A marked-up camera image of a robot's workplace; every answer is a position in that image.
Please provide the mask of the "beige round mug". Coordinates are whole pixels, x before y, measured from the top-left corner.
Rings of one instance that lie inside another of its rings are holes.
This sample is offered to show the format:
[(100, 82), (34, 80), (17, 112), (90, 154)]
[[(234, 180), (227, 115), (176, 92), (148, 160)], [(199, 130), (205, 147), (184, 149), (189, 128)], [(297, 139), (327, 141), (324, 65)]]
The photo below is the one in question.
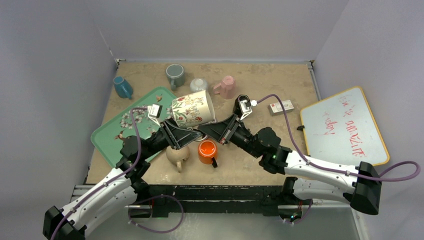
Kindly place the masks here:
[(165, 155), (167, 160), (177, 167), (179, 173), (183, 170), (183, 163), (190, 157), (190, 149), (184, 146), (181, 149), (173, 149), (170, 146), (166, 148)]

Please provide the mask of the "cream floral mug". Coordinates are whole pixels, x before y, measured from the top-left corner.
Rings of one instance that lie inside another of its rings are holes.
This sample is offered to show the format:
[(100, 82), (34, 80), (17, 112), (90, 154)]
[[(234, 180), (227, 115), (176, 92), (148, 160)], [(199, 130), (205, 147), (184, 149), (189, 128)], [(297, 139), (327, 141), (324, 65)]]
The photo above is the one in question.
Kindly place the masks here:
[(180, 128), (192, 128), (216, 119), (211, 96), (206, 90), (173, 99), (171, 109), (173, 119)]

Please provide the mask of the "orange mug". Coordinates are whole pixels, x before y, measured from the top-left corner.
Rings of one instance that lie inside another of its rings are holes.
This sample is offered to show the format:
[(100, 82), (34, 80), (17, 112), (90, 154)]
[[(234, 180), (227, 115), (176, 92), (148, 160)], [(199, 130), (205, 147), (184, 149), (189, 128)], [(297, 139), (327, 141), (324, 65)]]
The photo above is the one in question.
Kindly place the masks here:
[(212, 165), (213, 168), (218, 167), (216, 156), (218, 148), (216, 144), (211, 140), (202, 141), (197, 147), (197, 153), (199, 160), (205, 165)]

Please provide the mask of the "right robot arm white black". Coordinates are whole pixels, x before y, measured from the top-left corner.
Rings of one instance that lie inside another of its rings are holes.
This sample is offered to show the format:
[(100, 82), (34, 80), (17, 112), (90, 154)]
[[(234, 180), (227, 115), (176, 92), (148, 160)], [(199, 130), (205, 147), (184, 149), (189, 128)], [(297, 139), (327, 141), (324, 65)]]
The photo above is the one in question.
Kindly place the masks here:
[(333, 188), (328, 191), (331, 200), (347, 202), (364, 214), (379, 213), (382, 183), (370, 163), (344, 165), (302, 155), (281, 146), (281, 138), (271, 127), (252, 134), (235, 114), (224, 121), (202, 124), (198, 130), (222, 145), (233, 143), (260, 158), (259, 165), (271, 174), (293, 175), (331, 185)]

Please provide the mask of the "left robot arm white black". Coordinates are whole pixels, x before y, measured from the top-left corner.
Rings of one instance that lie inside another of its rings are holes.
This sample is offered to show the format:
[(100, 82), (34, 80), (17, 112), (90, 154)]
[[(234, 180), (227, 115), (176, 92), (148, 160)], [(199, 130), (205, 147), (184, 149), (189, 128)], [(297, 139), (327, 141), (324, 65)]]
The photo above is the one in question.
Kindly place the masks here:
[(150, 197), (150, 186), (142, 177), (150, 167), (146, 160), (167, 147), (179, 150), (204, 137), (197, 129), (185, 129), (172, 119), (160, 123), (159, 129), (143, 139), (137, 132), (124, 138), (120, 161), (109, 174), (75, 201), (58, 208), (52, 206), (44, 215), (43, 235), (48, 240), (85, 239), (89, 220), (110, 200), (130, 199), (142, 205)]

